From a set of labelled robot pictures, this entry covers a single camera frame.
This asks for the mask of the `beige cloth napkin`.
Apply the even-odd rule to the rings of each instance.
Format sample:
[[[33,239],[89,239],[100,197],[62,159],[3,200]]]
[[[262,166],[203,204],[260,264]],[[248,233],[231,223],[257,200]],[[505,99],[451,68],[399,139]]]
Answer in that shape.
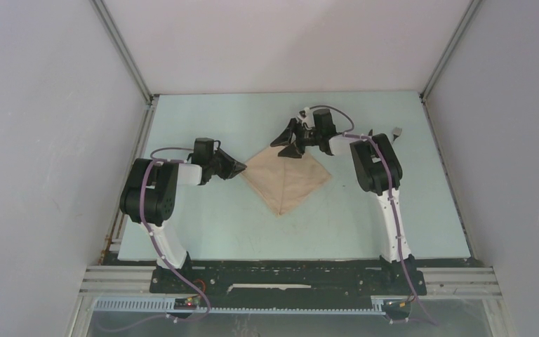
[[[246,162],[241,174],[276,216],[290,213],[332,178],[311,154],[292,159],[279,157],[280,151],[280,147],[265,148]]]

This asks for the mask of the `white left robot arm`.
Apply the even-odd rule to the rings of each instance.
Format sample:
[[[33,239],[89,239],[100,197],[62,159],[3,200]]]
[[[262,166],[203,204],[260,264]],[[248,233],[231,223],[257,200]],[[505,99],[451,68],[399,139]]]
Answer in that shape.
[[[169,224],[180,186],[203,186],[212,177],[233,179],[247,169],[221,149],[221,142],[197,138],[191,148],[163,147],[149,158],[134,160],[119,200],[120,211],[141,225],[157,253],[157,264],[169,269],[166,282],[186,292],[194,274],[185,268],[189,253]]]

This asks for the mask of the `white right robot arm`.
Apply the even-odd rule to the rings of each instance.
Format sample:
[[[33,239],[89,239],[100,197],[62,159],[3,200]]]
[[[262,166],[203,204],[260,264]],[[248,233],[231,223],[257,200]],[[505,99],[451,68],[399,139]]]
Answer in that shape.
[[[399,206],[403,169],[384,133],[353,133],[355,124],[342,110],[315,105],[300,110],[271,143],[280,147],[279,157],[300,159],[307,147],[318,147],[329,156],[350,154],[359,187],[379,205],[383,248],[380,257],[388,263],[410,258]]]

